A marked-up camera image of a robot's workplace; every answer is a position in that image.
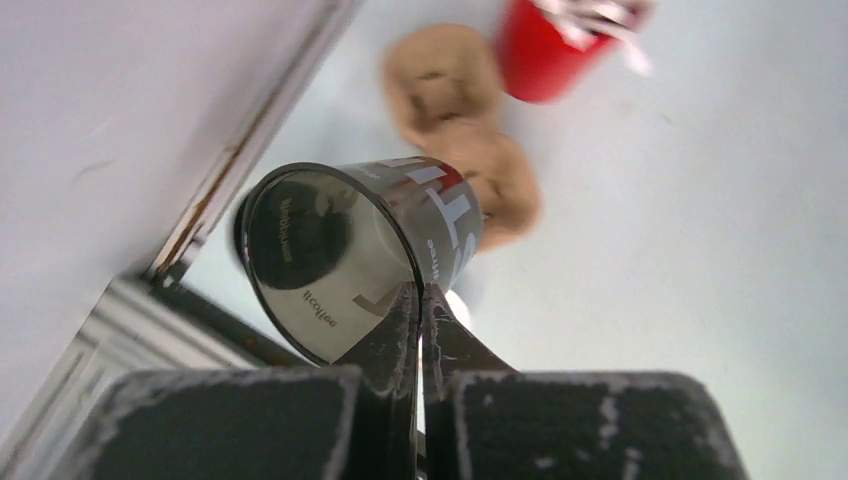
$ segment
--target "red cup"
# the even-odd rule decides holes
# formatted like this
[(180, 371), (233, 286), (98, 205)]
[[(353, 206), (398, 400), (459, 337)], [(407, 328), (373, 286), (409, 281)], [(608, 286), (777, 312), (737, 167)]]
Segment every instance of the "red cup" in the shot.
[(511, 0), (496, 40), (506, 92), (528, 103), (546, 103), (574, 86), (614, 44), (601, 35), (585, 51), (571, 47), (532, 0)]

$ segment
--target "rusty edge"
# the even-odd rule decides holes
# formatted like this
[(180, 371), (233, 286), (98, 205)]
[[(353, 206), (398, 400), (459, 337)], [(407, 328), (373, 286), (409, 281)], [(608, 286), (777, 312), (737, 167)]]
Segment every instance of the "rusty edge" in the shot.
[[(193, 205), (186, 209), (186, 213), (180, 218), (176, 228), (148, 268), (146, 276), (149, 280), (156, 281), (163, 278), (168, 270), (180, 260), (191, 240), (198, 233), (202, 233), (201, 230), (204, 227), (206, 230), (211, 230), (215, 226), (231, 201), (231, 199), (228, 199), (224, 202), (218, 211), (208, 211), (209, 205), (219, 198), (221, 186), (229, 180), (236, 165), (243, 164), (242, 177), (232, 185), (233, 188), (229, 192), (231, 195), (235, 195), (235, 192), (273, 140), (296, 101), (314, 78), (318, 67), (329, 54), (335, 41), (346, 30), (347, 24), (352, 21), (354, 13), (362, 1), (330, 0), (326, 2), (319, 20), (307, 33), (300, 50), (280, 77), (280, 81), (271, 90), (268, 99), (262, 104), (253, 121), (250, 122), (241, 141), (235, 146), (224, 149), (222, 152), (222, 158), (226, 158), (224, 165), (220, 167), (217, 175), (214, 174), (215, 169), (213, 169), (207, 180), (198, 188), (198, 193), (195, 194), (194, 198), (200, 197), (200, 200), (192, 202)], [(265, 133), (265, 135), (260, 137), (260, 132)], [(244, 156), (247, 147), (255, 147), (255, 153), (251, 156)], [(213, 178), (213, 180), (207, 187), (209, 178)]]

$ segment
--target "black cup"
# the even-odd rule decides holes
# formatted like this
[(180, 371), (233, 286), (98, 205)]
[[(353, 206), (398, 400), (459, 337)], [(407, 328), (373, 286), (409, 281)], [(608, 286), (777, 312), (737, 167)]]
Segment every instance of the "black cup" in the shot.
[(410, 157), (280, 167), (251, 189), (234, 227), (262, 307), (323, 365), (382, 321), (403, 283), (450, 289), (477, 250), (483, 217), (459, 172)]

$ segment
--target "round cookie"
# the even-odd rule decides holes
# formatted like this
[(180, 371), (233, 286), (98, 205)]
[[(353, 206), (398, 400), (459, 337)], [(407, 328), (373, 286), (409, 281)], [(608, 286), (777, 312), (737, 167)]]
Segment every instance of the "round cookie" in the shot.
[(442, 24), (403, 38), (386, 53), (383, 87), (401, 136), (418, 148), (445, 121), (497, 128), (503, 81), (488, 41), (473, 28)]
[(453, 119), (429, 140), (424, 152), (456, 168), (477, 195), (486, 216), (478, 251), (512, 243), (533, 229), (541, 194), (533, 169), (512, 138), (478, 122)]

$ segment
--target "white surface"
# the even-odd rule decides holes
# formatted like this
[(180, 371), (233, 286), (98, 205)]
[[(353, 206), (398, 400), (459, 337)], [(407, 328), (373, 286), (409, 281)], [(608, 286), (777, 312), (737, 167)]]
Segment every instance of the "white surface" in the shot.
[(445, 293), (445, 300), (448, 301), (448, 306), (453, 312), (453, 316), (467, 330), (473, 330), (471, 327), (471, 311), (468, 310), (468, 305), (454, 291)]
[(161, 246), (320, 7), (0, 4), (0, 441), (112, 276)]
[[(380, 97), (382, 48), (436, 22), (490, 30), (500, 5), (369, 0), (257, 177), (411, 153)], [(845, 25), (841, 0), (669, 1), (642, 37), (652, 79), (609, 59), (557, 105), (511, 101), (505, 129), (547, 213), (526, 242), (472, 261), (475, 332), (523, 369), (688, 373), (753, 478), (843, 478)], [(210, 241), (191, 280), (267, 322)]]

